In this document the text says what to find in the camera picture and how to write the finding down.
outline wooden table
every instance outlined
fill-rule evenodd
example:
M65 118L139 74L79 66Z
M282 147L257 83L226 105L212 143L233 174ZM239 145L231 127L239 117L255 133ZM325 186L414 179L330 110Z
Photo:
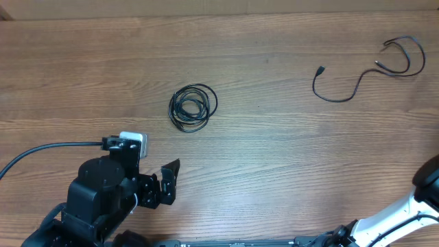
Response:
M403 68L382 42L415 35L427 66L413 78L367 75L376 59ZM413 70L420 54L406 42ZM180 158L177 199L138 208L119 227L152 239L315 235L405 195L439 153L439 12L192 16L0 23L0 164L37 145L151 136L141 172ZM174 91L211 86L219 108L199 132L167 116ZM20 246L99 148L32 154L0 182L0 246ZM395 246L437 246L430 226Z

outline white plastic part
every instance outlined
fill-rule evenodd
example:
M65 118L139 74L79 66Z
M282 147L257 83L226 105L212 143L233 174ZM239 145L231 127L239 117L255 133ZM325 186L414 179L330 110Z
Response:
M439 217L439 213L428 206L425 202L417 202L414 199L414 190L412 192L388 206L386 209L376 215L359 220L353 227L351 236L356 240L356 244L360 247L369 247L369 245L378 236L386 233L391 228L417 215L431 215ZM414 220L400 229L390 233L374 247L386 247L388 244L400 239L407 234L414 232L424 226L437 224L437 221L429 218Z
M148 156L148 145L150 144L150 142L148 141L148 135L147 134L137 133L137 132L122 131L119 134L119 138L140 141L142 143L141 147L140 147L140 159L145 158L146 156Z

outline wooden surface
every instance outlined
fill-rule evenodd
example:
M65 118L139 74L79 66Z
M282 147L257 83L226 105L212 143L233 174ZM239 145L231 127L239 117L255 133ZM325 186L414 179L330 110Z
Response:
M405 195L439 153L439 12L276 14L0 23L0 164L60 141L147 132L141 172L180 158L177 199L138 208L119 227L152 239L285 239L368 217ZM383 41L415 35L427 53L414 78ZM413 70L420 55L406 43ZM169 121L173 92L205 83L218 94L203 130ZM98 148L44 150L0 182L0 246L20 246L67 197ZM430 226L395 246L437 246Z
M10 19L437 10L439 0L0 0Z

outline robotic arm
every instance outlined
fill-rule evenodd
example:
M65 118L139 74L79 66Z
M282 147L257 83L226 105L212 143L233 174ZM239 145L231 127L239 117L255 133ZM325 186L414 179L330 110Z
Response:
M70 184L67 203L56 207L28 237L23 247L386 247L411 232L439 223L439 155L427 161L413 178L414 188L378 214L338 226L319 236L284 240L149 243L126 231L105 243L136 206L155 209L176 198L180 161L162 167L161 183L155 174L139 174L139 160L147 156L147 135L121 132L104 137L108 156L81 165ZM54 217L61 212L61 221Z

